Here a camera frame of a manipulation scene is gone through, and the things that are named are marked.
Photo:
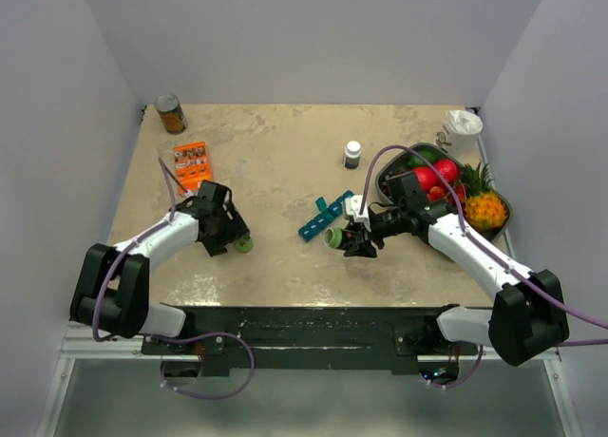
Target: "red fruit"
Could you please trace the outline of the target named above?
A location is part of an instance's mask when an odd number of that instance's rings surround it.
[[[435,169],[439,171],[444,179],[451,185],[454,183],[460,174],[458,171],[458,166],[450,159],[441,159],[437,161],[433,166]]]
[[[460,184],[454,190],[456,190],[456,195],[458,195],[458,201],[465,202],[466,201],[465,186]]]
[[[420,187],[422,188],[423,192],[428,193],[430,188],[435,186],[437,176],[432,169],[424,166],[418,166],[412,169],[412,171],[418,178],[418,182],[420,183]]]
[[[458,185],[456,187],[454,187],[454,191],[456,192],[456,195],[458,196],[458,201],[461,202],[462,204],[465,204],[465,201],[466,201],[465,186],[462,185],[461,183],[458,183]],[[447,202],[449,202],[452,206],[456,205],[456,203],[454,203],[454,198],[452,197],[451,193],[446,192],[444,199]]]
[[[436,200],[440,200],[445,194],[446,192],[443,188],[434,186],[428,191],[427,196],[430,202],[434,202]]]

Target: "orange package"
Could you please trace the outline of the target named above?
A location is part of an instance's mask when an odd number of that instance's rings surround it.
[[[173,149],[175,172],[178,181],[193,193],[197,193],[203,181],[212,181],[211,163],[205,141],[179,145]]]

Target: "jar lid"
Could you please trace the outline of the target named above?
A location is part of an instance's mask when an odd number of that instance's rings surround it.
[[[349,141],[349,143],[346,144],[346,151],[351,155],[357,155],[361,153],[361,144],[357,141]]]

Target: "marble-patterned surface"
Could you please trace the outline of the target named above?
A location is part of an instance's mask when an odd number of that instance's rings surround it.
[[[206,141],[215,181],[234,191],[256,247],[210,258],[189,246],[151,276],[150,298],[173,305],[442,306],[489,305],[456,264],[409,235],[387,240],[377,259],[343,258],[305,243],[297,230],[316,214],[314,201],[361,193],[373,155],[394,143],[432,142],[445,105],[192,104],[189,127],[167,134],[154,110],[145,112],[123,189],[111,242],[156,222],[169,196],[156,158],[172,166],[177,144]],[[342,166],[347,141],[362,144],[359,168]],[[377,164],[380,169],[397,152]],[[464,162],[479,160],[474,152]],[[370,191],[371,200],[376,194]],[[335,224],[344,226],[344,220]]]

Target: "teal plastic part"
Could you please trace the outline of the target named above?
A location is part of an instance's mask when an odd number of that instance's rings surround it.
[[[322,233],[325,228],[330,226],[332,222],[342,215],[342,201],[354,195],[351,190],[347,190],[336,201],[329,206],[323,197],[318,198],[314,203],[320,214],[306,223],[303,227],[297,230],[297,233],[306,242],[314,238],[319,233]]]

